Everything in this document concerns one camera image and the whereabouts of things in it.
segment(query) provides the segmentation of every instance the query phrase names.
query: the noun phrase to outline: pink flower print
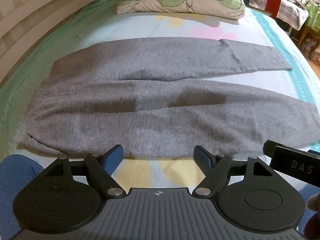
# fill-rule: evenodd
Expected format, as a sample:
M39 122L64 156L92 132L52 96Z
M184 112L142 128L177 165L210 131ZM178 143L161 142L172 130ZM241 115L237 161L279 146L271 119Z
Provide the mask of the pink flower print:
M204 39L211 39L211 40L233 40L236 41L237 35L235 33L222 33L222 30L219 27L210 27L207 26L206 29L202 29L200 27L193 27L191 29L191 35L194 38L204 38Z

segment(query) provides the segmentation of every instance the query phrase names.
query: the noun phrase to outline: gray ribbed plate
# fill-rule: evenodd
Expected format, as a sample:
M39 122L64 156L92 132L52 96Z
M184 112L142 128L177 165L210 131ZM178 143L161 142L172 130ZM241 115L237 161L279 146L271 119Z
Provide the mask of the gray ribbed plate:
M303 240L294 229L256 234L220 216L210 200L192 197L186 188L134 188L106 202L90 223L72 232L46 235L23 230L14 240Z

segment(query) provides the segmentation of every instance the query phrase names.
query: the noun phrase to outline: metal screw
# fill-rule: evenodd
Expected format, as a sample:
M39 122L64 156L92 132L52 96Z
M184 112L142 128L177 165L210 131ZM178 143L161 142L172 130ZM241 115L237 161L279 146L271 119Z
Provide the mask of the metal screw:
M119 196L123 193L123 190L118 187L113 187L113 188L108 189L107 192L111 196Z
M207 196L211 193L211 190L206 187L200 187L196 189L196 193L201 196Z

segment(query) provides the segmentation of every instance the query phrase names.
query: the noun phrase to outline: pant leg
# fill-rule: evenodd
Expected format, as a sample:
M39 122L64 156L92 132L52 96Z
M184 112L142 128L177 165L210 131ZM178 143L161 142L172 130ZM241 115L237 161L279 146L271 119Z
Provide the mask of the pant leg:
M13 200L43 169L37 162L19 154L10 155L0 163L0 236L2 240L9 240L21 231L13 214Z
M304 202L307 204L308 199L314 195L320 192L320 188L313 186L311 184L307 184L303 189L299 191L301 196L303 197ZM300 223L299 223L299 233L303 234L303 230L306 226L306 223L308 220L315 214L313 210L310 210L306 208Z

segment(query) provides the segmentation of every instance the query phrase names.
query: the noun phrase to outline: teal stripe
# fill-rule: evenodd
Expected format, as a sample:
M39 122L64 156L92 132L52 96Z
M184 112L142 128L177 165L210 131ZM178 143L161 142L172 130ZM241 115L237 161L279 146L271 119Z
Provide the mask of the teal stripe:
M292 70L288 70L288 73L291 77L292 83L298 95L298 99L306 101L308 103L315 104L315 100L311 93L311 90L306 82L305 77L298 65L295 61L294 57L287 51L286 47L282 43L279 35L273 30L268 20L267 16L264 16L262 13L257 12L255 10L251 10L252 14L257 19L260 26L263 28L264 33L267 35L272 45L277 48L280 53L284 56L286 61L292 66ZM320 141L316 142L311 146L311 149L314 151L320 150Z

